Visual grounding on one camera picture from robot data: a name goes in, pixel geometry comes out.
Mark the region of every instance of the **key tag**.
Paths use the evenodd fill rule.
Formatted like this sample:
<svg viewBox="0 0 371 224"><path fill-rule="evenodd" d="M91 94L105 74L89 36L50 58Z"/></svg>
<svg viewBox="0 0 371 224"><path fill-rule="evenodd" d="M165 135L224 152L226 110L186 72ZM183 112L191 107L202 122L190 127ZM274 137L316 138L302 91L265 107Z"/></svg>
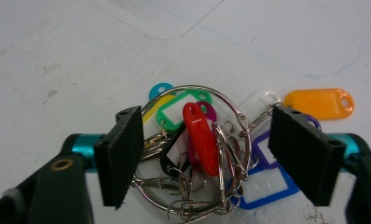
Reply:
<svg viewBox="0 0 371 224"><path fill-rule="evenodd" d="M315 128L321 130L322 126L319 121L310 115L305 116L305 120L311 122ZM270 131L259 135L252 142L252 159L254 162L258 161L258 166L263 169L273 169L279 166L277 160L268 148Z"/></svg>
<svg viewBox="0 0 371 224"><path fill-rule="evenodd" d="M268 105L280 102L281 98L273 91L258 91L244 101L240 106L239 110L243 112L249 121L254 121L258 118L266 109ZM238 124L238 121L233 116L228 116L225 121L229 120L232 124ZM233 125L234 133L240 131L237 125Z"/></svg>
<svg viewBox="0 0 371 224"><path fill-rule="evenodd" d="M316 119L344 119L354 111L353 98L342 89L292 91L284 105Z"/></svg>
<svg viewBox="0 0 371 224"><path fill-rule="evenodd" d="M209 124L199 105L187 103L183 108L185 126L199 155L203 170L218 175L218 148Z"/></svg>
<svg viewBox="0 0 371 224"><path fill-rule="evenodd" d="M202 110L206 118L206 121L208 122L209 128L211 129L212 135L214 137L214 132L212 130L212 123L217 121L217 116L215 114L215 110L213 106L207 103L206 101L199 101L199 102L196 102L195 104L198 105L200 109ZM195 149L194 144L192 143L192 139L190 137L188 139L189 139L188 141L189 162L191 163L192 168L195 171L203 172L202 164L200 163L197 150Z"/></svg>
<svg viewBox="0 0 371 224"><path fill-rule="evenodd" d="M206 91L185 91L161 106L156 114L157 123L167 131L177 130L183 121L183 107L186 103L206 101L212 103L212 96Z"/></svg>
<svg viewBox="0 0 371 224"><path fill-rule="evenodd" d="M273 169L257 166L248 175L248 180L242 183L242 196L231 198L241 209L255 209L299 192L299 188L281 166Z"/></svg>
<svg viewBox="0 0 371 224"><path fill-rule="evenodd" d="M168 91L169 89L173 88L173 85L167 82L161 82L155 85L151 91L148 93L148 100L152 100L156 98L156 96L160 95L164 91Z"/></svg>
<svg viewBox="0 0 371 224"><path fill-rule="evenodd" d="M149 111L147 111L147 113L143 115L144 138L148 138L156 133L161 132L162 127L160 126L160 123L157 123L156 120L157 110L175 97L175 95L163 96L157 101L156 104L153 105L153 107Z"/></svg>
<svg viewBox="0 0 371 224"><path fill-rule="evenodd" d="M188 167L188 160L179 160L179 155L185 155L188 149L188 132L186 125L182 122L180 127L174 132L168 144L162 149L159 155L159 163L162 171L169 176L177 177L179 171L177 168L180 164L180 170L183 172Z"/></svg>

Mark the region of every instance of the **orange key tag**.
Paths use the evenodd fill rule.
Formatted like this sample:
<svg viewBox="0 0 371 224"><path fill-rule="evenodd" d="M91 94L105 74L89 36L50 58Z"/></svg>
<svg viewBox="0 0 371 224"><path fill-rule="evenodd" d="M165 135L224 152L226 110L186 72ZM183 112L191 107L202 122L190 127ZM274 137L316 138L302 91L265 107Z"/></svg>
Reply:
<svg viewBox="0 0 371 224"><path fill-rule="evenodd" d="M292 91L284 105L316 119L344 119L354 111L353 98L342 89Z"/></svg>
<svg viewBox="0 0 371 224"><path fill-rule="evenodd" d="M218 148L200 106L194 103L185 104L183 117L203 170L211 176L217 176Z"/></svg>

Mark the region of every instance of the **green key tag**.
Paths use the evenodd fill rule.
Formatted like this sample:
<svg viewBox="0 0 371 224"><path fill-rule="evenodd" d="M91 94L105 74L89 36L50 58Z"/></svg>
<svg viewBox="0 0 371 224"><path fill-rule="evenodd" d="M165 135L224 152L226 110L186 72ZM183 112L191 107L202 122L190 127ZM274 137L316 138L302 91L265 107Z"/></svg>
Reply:
<svg viewBox="0 0 371 224"><path fill-rule="evenodd" d="M157 123L167 131L177 130L183 121L183 107L186 103L206 101L212 103L212 96L206 91L185 91L157 110Z"/></svg>

